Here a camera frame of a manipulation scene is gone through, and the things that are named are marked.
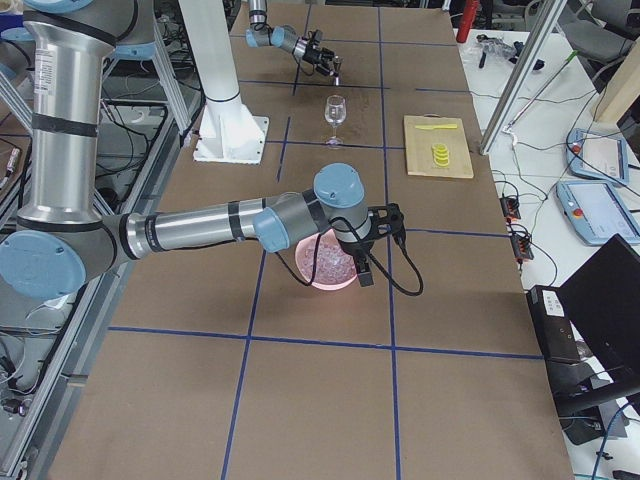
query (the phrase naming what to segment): white cable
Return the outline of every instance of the white cable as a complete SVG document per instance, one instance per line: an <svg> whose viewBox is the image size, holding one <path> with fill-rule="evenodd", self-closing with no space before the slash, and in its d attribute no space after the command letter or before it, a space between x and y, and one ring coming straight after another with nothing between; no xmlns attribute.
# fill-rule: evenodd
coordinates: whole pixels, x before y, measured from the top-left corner
<svg viewBox="0 0 640 480"><path fill-rule="evenodd" d="M15 372L13 372L7 378L4 378L4 379L0 380L0 385L2 385L3 383L7 383L9 380L14 378L18 374L20 369L22 368L22 365L24 365L24 361L27 358L27 344L26 344L25 340L20 340L18 337L14 337L13 335L9 335L8 333L0 332L0 335L3 335L5 337L12 338L12 339L17 340L19 342L22 342L22 360L20 360L20 363L16 367Z"/></svg>
<svg viewBox="0 0 640 480"><path fill-rule="evenodd" d="M30 328L30 326L28 325L28 321L31 318L31 315L33 315L34 313L40 311L40 310L49 310L49 311L55 311L58 312L60 315L62 315L62 325L57 327L55 330L46 330L43 332L34 332L32 331ZM46 304L42 304L42 305L38 305L36 308L30 310L27 315L24 317L24 321L25 321L25 326L27 328L27 332L29 333L29 335L31 337L42 337L42 336L46 336L46 335L56 335L57 333L60 333L60 331L62 330L64 323L67 321L67 315L65 314L65 312L62 311L62 309L60 308L56 308L56 307L50 307L49 305Z"/></svg>

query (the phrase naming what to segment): blue joint cap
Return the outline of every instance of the blue joint cap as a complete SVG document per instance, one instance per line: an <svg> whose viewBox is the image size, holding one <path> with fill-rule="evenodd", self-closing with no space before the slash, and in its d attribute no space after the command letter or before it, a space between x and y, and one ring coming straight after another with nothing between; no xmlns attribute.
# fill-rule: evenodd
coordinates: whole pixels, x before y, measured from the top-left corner
<svg viewBox="0 0 640 480"><path fill-rule="evenodd" d="M253 217L253 229L262 248L269 253L275 253L291 246L287 229L272 208L265 208Z"/></svg>
<svg viewBox="0 0 640 480"><path fill-rule="evenodd" d="M16 72L7 67L4 63L0 63L0 72L4 73L4 76L9 80L16 78Z"/></svg>
<svg viewBox="0 0 640 480"><path fill-rule="evenodd" d="M51 300L78 290L86 271L78 254L58 237L23 230L0 244L0 275L22 295Z"/></svg>
<svg viewBox="0 0 640 480"><path fill-rule="evenodd" d="M364 200L360 176L346 163L333 163L320 170L313 180L313 191L332 208L351 208Z"/></svg>
<svg viewBox="0 0 640 480"><path fill-rule="evenodd" d="M156 54L154 42L118 45L114 53L117 60L151 60Z"/></svg>
<svg viewBox="0 0 640 480"><path fill-rule="evenodd" d="M24 27L15 27L4 30L0 33L0 37L3 40L10 40L12 42L34 42L35 39L31 32Z"/></svg>
<svg viewBox="0 0 640 480"><path fill-rule="evenodd" d="M280 48L284 43L285 30L282 27L276 27L271 33L271 45Z"/></svg>
<svg viewBox="0 0 640 480"><path fill-rule="evenodd" d="M256 37L253 36L253 32L251 31L250 28L247 28L247 31L245 32L245 38L247 40L247 45L253 48L258 47L258 42L256 42Z"/></svg>
<svg viewBox="0 0 640 480"><path fill-rule="evenodd" d="M45 13L70 13L86 7L93 0L24 0L24 4Z"/></svg>

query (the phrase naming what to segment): red bottle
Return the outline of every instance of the red bottle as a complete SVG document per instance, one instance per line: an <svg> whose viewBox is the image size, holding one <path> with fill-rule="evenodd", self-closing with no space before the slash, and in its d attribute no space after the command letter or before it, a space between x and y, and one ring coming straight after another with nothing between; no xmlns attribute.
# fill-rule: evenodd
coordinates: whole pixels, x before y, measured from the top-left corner
<svg viewBox="0 0 640 480"><path fill-rule="evenodd" d="M469 30L473 26L473 21L476 18L478 5L480 5L480 0L467 0L467 3L464 6L464 12L462 13L462 20L458 27L458 35L456 36L458 43L464 43L467 41Z"/></svg>

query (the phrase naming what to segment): brown table surface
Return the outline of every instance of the brown table surface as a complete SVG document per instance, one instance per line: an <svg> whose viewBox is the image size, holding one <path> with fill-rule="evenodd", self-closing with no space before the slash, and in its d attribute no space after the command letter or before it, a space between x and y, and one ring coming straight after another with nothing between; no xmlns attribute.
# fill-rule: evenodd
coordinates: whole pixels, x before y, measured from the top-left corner
<svg viewBox="0 0 640 480"><path fill-rule="evenodd" d="M369 204L400 204L425 293L405 297L378 272L370 288L304 288L253 243L147 258L50 477L573 478L488 159L472 154L472 180L406 175L405 114L460 117L472 151L480 139L448 16L275 3L269 14L322 29L344 85L248 48L243 6L232 44L243 101L270 117L262 163L195 163L185 148L159 209L301 191L346 162ZM339 150L322 144L332 93L347 99ZM374 253L415 286L397 250L381 241Z"/></svg>

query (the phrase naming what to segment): metal base plate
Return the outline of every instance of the metal base plate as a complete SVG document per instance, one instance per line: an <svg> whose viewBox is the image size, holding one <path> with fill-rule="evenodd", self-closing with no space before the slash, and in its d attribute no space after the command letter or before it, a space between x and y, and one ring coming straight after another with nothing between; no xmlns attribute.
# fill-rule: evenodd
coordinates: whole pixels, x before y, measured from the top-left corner
<svg viewBox="0 0 640 480"><path fill-rule="evenodd" d="M267 138L269 130L268 117L253 117L254 121ZM197 162L225 162L225 163L250 163L259 164L264 151L264 140L247 142L242 148L232 152L224 152L220 138L200 138L193 153L193 159Z"/></svg>

